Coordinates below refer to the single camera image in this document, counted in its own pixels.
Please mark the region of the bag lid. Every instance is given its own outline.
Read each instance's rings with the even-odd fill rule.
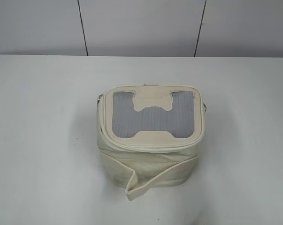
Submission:
[[[122,147],[190,147],[204,133],[203,102],[194,87],[116,87],[103,95],[99,110],[103,133]]]

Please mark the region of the cream bag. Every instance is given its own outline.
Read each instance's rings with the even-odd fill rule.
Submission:
[[[198,160],[204,111],[200,92],[189,86],[122,86],[99,97],[103,164],[130,201],[187,180]]]

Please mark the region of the metal clasp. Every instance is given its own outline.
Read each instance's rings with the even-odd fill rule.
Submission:
[[[99,97],[98,97],[98,103],[96,105],[99,104],[99,101],[100,101],[100,98],[103,96],[103,94],[101,94]]]

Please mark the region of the mesh window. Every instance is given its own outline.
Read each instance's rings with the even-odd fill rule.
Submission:
[[[112,130],[120,138],[133,137],[139,131],[167,131],[175,138],[187,138],[194,132],[193,92],[173,92],[170,111],[151,106],[134,110],[132,92],[113,94]]]

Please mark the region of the white wall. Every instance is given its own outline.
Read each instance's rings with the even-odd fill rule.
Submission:
[[[86,55],[78,0],[0,0],[0,54]],[[205,0],[79,0],[89,55],[194,56]],[[207,0],[196,56],[283,57],[283,0]]]
[[[0,0],[0,54],[86,55],[77,0]]]
[[[89,55],[194,56],[205,0],[80,0]]]
[[[283,0],[207,0],[196,56],[283,57]]]

